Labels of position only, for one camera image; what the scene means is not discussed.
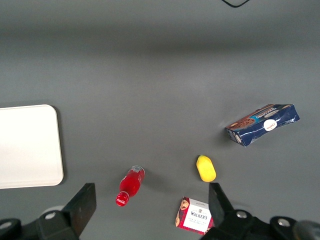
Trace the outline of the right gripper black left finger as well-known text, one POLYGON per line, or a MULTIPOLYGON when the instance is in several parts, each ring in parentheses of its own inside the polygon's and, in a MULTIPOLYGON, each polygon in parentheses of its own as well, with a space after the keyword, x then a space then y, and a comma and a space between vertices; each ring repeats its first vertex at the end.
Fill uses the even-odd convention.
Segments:
POLYGON ((2 240, 78 240, 97 208, 96 186, 86 183, 61 209, 22 225, 17 218, 0 221, 2 240))

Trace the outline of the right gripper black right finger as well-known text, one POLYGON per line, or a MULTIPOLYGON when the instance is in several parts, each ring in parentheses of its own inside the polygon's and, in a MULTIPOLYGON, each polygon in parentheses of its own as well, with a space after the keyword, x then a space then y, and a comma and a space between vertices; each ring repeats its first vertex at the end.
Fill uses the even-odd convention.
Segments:
POLYGON ((235 209, 219 183, 210 183, 208 204, 214 227, 203 240, 318 240, 320 224, 274 216, 263 222, 243 209, 235 209))

